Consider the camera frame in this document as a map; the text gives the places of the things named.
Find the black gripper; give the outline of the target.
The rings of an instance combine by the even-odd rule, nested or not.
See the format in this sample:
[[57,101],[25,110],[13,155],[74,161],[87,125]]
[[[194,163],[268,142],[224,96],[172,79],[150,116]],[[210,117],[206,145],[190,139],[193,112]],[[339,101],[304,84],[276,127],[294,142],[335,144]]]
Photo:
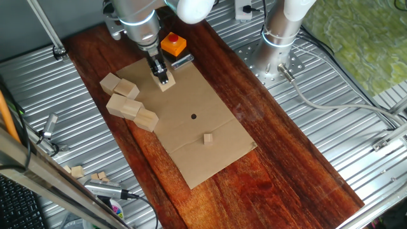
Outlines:
[[153,76],[158,77],[160,83],[165,85],[169,82],[169,78],[167,76],[167,70],[165,68],[165,62],[163,60],[163,55],[158,54],[154,56],[147,56],[147,61],[152,70]]

